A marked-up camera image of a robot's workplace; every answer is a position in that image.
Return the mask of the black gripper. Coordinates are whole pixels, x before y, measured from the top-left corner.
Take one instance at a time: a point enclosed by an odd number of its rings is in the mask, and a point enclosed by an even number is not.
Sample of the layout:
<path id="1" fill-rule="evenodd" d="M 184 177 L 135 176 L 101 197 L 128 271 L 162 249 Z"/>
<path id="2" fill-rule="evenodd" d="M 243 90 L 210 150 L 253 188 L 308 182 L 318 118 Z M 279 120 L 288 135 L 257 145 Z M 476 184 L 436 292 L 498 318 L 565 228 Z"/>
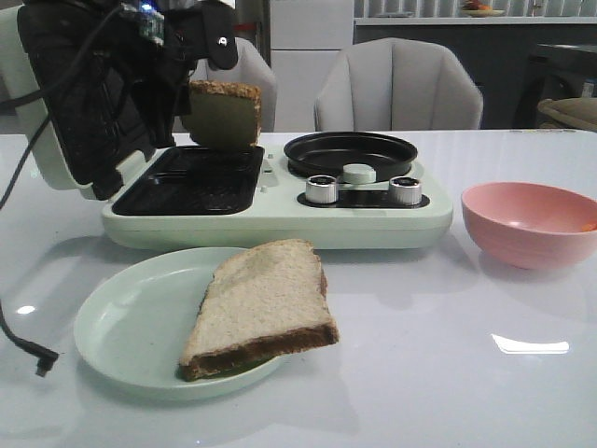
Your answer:
<path id="1" fill-rule="evenodd" d="M 108 20 L 97 44 L 125 78 L 155 147 L 174 142 L 174 118 L 190 112 L 191 72 L 206 60 L 229 70 L 238 62 L 233 7 L 222 1 L 92 1 Z"/>

